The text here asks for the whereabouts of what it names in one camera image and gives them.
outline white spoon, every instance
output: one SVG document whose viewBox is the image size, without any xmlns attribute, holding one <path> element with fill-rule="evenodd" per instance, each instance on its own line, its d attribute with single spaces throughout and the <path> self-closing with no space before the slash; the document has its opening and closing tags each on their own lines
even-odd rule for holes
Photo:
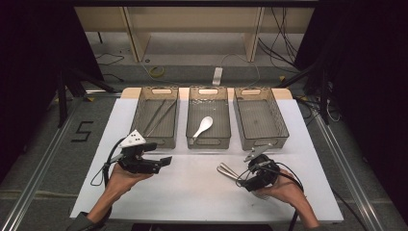
<svg viewBox="0 0 408 231">
<path fill-rule="evenodd" d="M 200 127 L 198 128 L 197 132 L 192 136 L 191 144 L 195 142 L 197 137 L 207 129 L 209 129 L 213 125 L 213 118 L 210 116 L 206 116 L 201 120 Z"/>
</svg>

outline white tabletop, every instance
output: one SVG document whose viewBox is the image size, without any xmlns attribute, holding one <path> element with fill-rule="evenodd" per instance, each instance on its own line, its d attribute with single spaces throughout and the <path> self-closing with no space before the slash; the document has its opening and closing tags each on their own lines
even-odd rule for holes
<svg viewBox="0 0 408 231">
<path fill-rule="evenodd" d="M 138 99 L 117 99 L 99 143 L 89 173 L 72 210 L 76 218 L 89 211 L 104 186 L 90 185 L 93 176 L 106 162 L 115 143 L 128 135 Z M 129 222 L 188 222 L 188 223 L 274 223 L 289 222 L 294 209 L 289 204 L 270 198 L 255 197 L 245 188 L 217 172 L 225 163 L 237 173 L 244 172 L 247 163 L 238 133 L 232 101 L 230 106 L 231 140 L 227 150 L 191 150 L 186 139 L 188 101 L 180 101 L 180 113 L 175 149 L 159 149 L 146 153 L 150 160 L 173 156 L 170 166 L 159 174 L 139 182 L 114 205 L 111 219 Z M 266 152 L 275 162 L 290 167 L 300 178 L 305 194 L 320 222 L 343 221 L 342 213 L 321 167 L 302 115 L 295 100 L 277 100 L 290 136 L 281 149 Z"/>
</svg>

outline gray floor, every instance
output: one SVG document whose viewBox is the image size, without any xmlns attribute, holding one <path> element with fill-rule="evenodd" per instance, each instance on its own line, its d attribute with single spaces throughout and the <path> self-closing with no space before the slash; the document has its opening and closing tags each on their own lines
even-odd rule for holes
<svg viewBox="0 0 408 231">
<path fill-rule="evenodd" d="M 115 77 L 106 75 L 106 82 L 109 85 L 117 90 L 148 85 L 168 85 L 166 82 L 149 78 L 144 68 L 133 61 L 126 35 L 105 33 L 102 34 L 102 38 L 104 43 L 100 44 L 97 35 L 89 33 L 89 42 L 95 55 L 111 53 L 124 56 L 124 59 L 116 64 L 100 65 L 104 74 L 114 74 L 124 79 L 124 82 L 119 82 Z M 301 41 L 301 35 L 293 35 L 291 38 L 297 45 Z M 264 35 L 264 39 L 271 41 L 272 36 Z M 284 54 L 285 49 L 282 47 L 280 43 L 276 48 L 281 49 L 280 53 Z M 185 83 L 210 85 L 215 66 L 221 64 L 224 67 L 221 84 L 228 87 L 247 86 L 256 81 L 258 79 L 256 68 L 259 69 L 260 80 L 255 86 L 273 87 L 279 83 L 279 76 L 289 78 L 293 75 L 274 68 L 269 57 L 260 50 L 257 52 L 254 64 L 248 64 L 236 55 L 227 57 L 221 63 L 227 54 L 244 57 L 240 35 L 188 34 L 181 37 L 178 34 L 157 34 L 149 42 L 143 64 L 146 67 L 163 66 L 166 74 L 160 80 L 179 86 L 185 86 L 182 85 Z M 112 56 L 102 58 L 98 59 L 98 62 L 104 64 L 117 60 L 117 57 Z M 303 83 L 304 81 L 300 81 L 290 86 L 293 95 L 302 95 Z M 84 85 L 88 90 L 98 90 L 88 83 Z M 64 227 L 71 223 L 70 210 L 88 172 L 94 151 L 99 144 L 116 98 L 116 96 L 106 96 L 106 94 L 93 94 L 90 97 L 89 99 L 74 99 L 80 101 L 79 107 L 70 126 L 67 127 L 64 139 L 39 185 L 35 198 L 19 224 L 18 230 L 64 230 Z M 68 102 L 69 107 L 73 107 L 72 105 L 73 102 Z M 299 108 L 305 117 L 310 113 L 303 105 L 299 105 Z M 0 186 L 0 223 L 6 220 L 13 204 L 19 198 L 21 191 L 25 189 L 40 159 L 47 151 L 49 143 L 58 132 L 58 113 L 58 103 L 51 102 L 35 135 L 27 144 L 27 152 L 19 157 Z M 76 134 L 81 121 L 92 121 L 83 126 L 83 130 L 91 131 L 88 141 L 72 142 L 72 140 L 85 137 L 83 134 Z M 362 218 L 355 198 L 350 193 L 332 151 L 319 129 L 318 121 L 311 116 L 305 118 L 305 123 L 308 124 L 307 128 L 330 185 Z M 346 124 L 342 120 L 331 121 L 329 126 L 374 207 L 384 230 L 408 230 L 392 201 L 376 180 L 370 166 L 364 162 L 358 144 Z M 344 221 L 339 224 L 327 224 L 330 230 L 364 230 L 342 201 L 338 199 L 338 202 L 344 213 Z M 130 230 L 130 227 L 129 223 L 113 222 L 109 224 L 108 230 Z M 274 230 L 287 230 L 288 224 L 273 224 L 272 227 Z M 303 230 L 303 228 L 298 224 L 295 230 Z"/>
</svg>

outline hand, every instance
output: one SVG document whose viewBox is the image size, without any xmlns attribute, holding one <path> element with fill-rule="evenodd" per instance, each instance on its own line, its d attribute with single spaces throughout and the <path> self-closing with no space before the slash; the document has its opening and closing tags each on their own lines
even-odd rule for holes
<svg viewBox="0 0 408 231">
<path fill-rule="evenodd" d="M 281 172 L 293 177 L 292 174 L 284 169 L 281 169 Z M 303 191 L 291 179 L 279 175 L 278 179 L 272 186 L 259 189 L 257 193 L 273 196 L 278 200 L 294 206 L 296 211 L 299 213 L 299 217 L 302 220 L 303 225 L 307 229 L 319 226 L 318 219 L 313 212 L 312 206 L 309 204 L 309 201 L 303 194 Z"/>
<path fill-rule="evenodd" d="M 121 196 L 130 191 L 139 181 L 150 178 L 151 176 L 153 176 L 153 174 L 133 174 L 123 170 L 119 164 L 115 164 L 105 191 L 90 210 L 87 218 L 93 223 L 97 223 L 108 213 L 112 205 L 119 200 Z"/>
<path fill-rule="evenodd" d="M 289 175 L 293 178 L 293 175 L 288 171 L 281 169 L 281 173 Z M 305 200 L 306 197 L 303 191 L 297 186 L 297 184 L 282 175 L 279 175 L 276 182 L 270 186 L 259 189 L 257 191 L 259 194 L 266 194 L 275 197 L 285 203 L 289 203 L 295 207 L 298 201 Z"/>
<path fill-rule="evenodd" d="M 104 194 L 110 194 L 115 197 L 115 200 L 119 200 L 123 194 L 130 191 L 139 181 L 152 176 L 153 174 L 134 174 L 124 170 L 119 164 L 115 164 Z"/>
</svg>

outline plastic container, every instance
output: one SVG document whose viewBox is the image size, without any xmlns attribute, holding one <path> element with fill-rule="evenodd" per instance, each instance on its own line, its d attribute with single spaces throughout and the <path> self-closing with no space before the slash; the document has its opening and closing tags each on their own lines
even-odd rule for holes
<svg viewBox="0 0 408 231">
<path fill-rule="evenodd" d="M 213 118 L 213 125 L 192 141 L 205 116 Z M 186 137 L 189 149 L 228 149 L 231 125 L 227 88 L 190 88 Z"/>
<path fill-rule="evenodd" d="M 140 91 L 131 131 L 137 129 L 158 148 L 175 148 L 179 109 L 177 87 L 145 87 Z"/>
<path fill-rule="evenodd" d="M 243 150 L 283 147 L 289 132 L 270 88 L 235 88 L 234 110 Z"/>
</svg>

